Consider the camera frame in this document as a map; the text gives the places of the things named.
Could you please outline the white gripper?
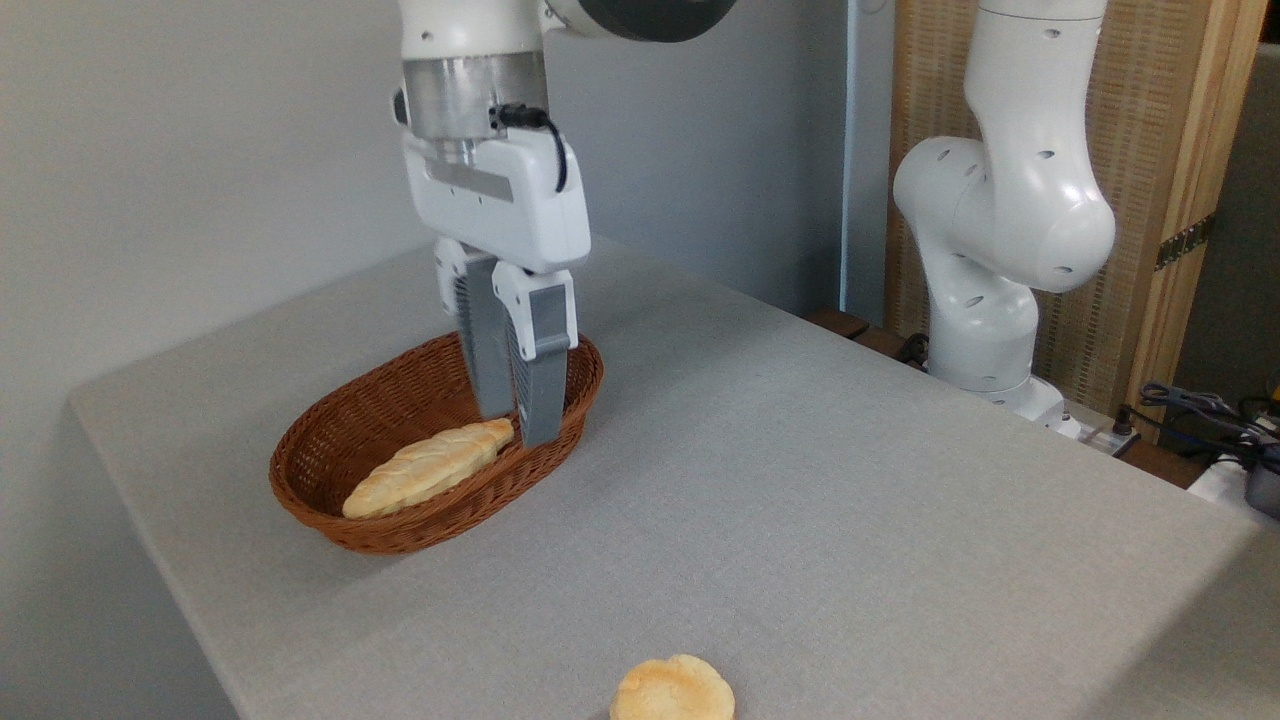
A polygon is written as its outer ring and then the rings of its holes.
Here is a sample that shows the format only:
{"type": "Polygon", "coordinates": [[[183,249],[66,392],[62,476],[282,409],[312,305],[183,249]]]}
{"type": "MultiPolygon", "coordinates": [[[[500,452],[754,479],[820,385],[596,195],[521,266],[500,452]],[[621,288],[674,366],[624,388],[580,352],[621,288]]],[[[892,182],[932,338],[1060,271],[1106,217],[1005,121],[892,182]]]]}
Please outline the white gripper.
{"type": "Polygon", "coordinates": [[[443,161],[410,132],[401,143],[415,209],[440,237],[442,304],[456,320],[480,415],[513,411],[511,366],[524,446],[556,441],[568,355],[579,346],[573,277],[562,269],[591,251],[573,150],[548,132],[509,132],[479,143],[466,165],[443,161]]]}

